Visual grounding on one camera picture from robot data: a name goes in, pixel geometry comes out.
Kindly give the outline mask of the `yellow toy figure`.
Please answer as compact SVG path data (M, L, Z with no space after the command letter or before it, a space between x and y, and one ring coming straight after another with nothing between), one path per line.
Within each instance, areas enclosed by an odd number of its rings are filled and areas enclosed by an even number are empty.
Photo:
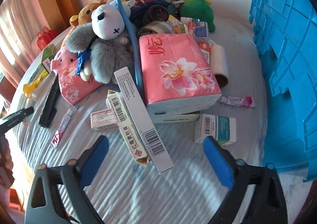
M43 70L39 77L32 83L23 85L23 94L26 98L30 98L32 92L34 92L34 90L39 86L46 76L48 76L48 72Z

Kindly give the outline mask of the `pink white tube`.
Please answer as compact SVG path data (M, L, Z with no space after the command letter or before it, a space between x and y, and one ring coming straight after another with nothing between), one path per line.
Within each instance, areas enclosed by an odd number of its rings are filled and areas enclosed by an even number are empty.
M62 137L66 131L66 128L74 114L74 112L76 111L76 107L71 107L70 109L68 109L68 111L66 112L66 114L63 116L61 123L59 125L59 127L57 128L52 140L51 140L51 146L54 149L57 149L59 143L62 140Z

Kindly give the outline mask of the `small pink white box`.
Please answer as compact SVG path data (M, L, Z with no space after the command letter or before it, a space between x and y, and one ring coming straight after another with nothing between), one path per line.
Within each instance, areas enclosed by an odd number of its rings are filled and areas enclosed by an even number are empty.
M91 129L99 131L117 127L117 121L112 109L96 111L90 114Z

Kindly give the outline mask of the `green tall carton box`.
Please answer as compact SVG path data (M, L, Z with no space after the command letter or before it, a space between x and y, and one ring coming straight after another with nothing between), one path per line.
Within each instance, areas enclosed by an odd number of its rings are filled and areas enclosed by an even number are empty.
M41 74L51 73L51 62L57 53L57 48L54 44L49 44L40 53L40 61L36 61L35 69L29 79L29 83L35 81Z

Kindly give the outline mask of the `small pink tissue pack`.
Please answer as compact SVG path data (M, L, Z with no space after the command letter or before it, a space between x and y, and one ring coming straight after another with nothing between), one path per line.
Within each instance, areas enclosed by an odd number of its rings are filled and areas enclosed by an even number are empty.
M88 81L76 75L77 62L75 60L58 74L61 95L72 106L102 85L94 80L93 75Z

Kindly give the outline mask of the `erythromycin ointment box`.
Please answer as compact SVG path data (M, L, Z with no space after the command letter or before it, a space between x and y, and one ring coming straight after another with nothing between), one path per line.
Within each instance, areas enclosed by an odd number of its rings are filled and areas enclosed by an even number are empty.
M121 92L109 90L106 103L112 109L120 133L136 163L146 167L150 157L137 132Z

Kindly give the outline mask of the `pink pig plush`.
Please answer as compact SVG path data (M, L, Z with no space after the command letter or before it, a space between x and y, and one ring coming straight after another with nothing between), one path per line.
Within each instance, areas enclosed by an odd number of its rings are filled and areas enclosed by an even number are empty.
M63 69L76 61L77 58L77 53L72 53L68 51L65 46L63 46L51 61L51 71L53 71L55 74L59 74Z

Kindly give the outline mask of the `pink flower tissue pack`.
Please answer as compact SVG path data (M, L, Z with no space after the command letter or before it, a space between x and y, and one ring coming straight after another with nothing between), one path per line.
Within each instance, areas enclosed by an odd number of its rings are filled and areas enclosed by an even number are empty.
M146 108L151 116L208 109L222 92L198 44L188 34L139 39Z

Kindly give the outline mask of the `pink curtain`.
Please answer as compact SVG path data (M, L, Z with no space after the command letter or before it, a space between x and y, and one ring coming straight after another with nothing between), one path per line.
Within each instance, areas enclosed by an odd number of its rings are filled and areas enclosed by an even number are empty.
M1 4L1 73L13 87L39 55L36 40L50 28L38 0L4 0Z

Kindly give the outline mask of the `brown bear plush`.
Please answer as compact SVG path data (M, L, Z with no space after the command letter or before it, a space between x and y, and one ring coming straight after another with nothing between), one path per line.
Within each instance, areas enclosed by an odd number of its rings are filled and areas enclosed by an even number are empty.
M71 25L71 30L68 32L68 34L65 36L61 47L64 47L66 45L66 40L69 37L69 35L75 30L75 28L79 25L87 24L91 22L91 14L92 12L97 9L99 6L101 6L101 3L91 3L82 8L82 10L79 12L78 15L73 15L70 17L69 23Z

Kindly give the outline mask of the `red white toothpaste box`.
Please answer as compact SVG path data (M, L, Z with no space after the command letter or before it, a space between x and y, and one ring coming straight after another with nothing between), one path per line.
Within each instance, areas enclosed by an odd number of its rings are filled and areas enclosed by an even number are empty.
M199 48L201 49L202 54L204 55L206 61L210 63L210 45L205 41L199 42Z

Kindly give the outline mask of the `white panda plush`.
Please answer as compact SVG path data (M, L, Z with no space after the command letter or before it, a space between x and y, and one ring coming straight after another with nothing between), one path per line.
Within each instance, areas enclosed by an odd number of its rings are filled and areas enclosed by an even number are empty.
M120 11L110 4L102 4L92 12L91 24L94 33L103 40L113 40L125 30Z

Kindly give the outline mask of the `yellow and green duck plush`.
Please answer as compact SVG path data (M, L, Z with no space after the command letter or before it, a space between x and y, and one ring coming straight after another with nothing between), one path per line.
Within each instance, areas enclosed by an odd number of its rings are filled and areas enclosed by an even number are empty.
M180 6L180 16L199 19L208 24L209 32L215 31L214 12L211 0L184 0Z

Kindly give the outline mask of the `dark brown jar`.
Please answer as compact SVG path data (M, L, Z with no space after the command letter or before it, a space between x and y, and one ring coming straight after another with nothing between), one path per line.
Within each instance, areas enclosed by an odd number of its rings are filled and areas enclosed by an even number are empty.
M145 17L148 23L153 21L166 22L169 18L169 12L163 6L154 5L147 10Z

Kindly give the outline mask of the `blue long-handled brush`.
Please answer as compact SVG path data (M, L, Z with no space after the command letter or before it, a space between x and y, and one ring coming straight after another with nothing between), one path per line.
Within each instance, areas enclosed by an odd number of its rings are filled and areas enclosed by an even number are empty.
M136 87L141 95L141 98L143 99L143 101L145 101L145 91L144 91L144 86L143 86L140 47L139 47L139 41L138 41L137 36L135 34L135 27L131 23L128 15L126 14L121 0L116 0L116 3L118 5L118 9L123 17L124 23L126 25L126 29L128 31L128 34L130 35L130 39L131 39L131 43L132 43L133 56L134 56L134 66L135 66L135 84L136 84Z

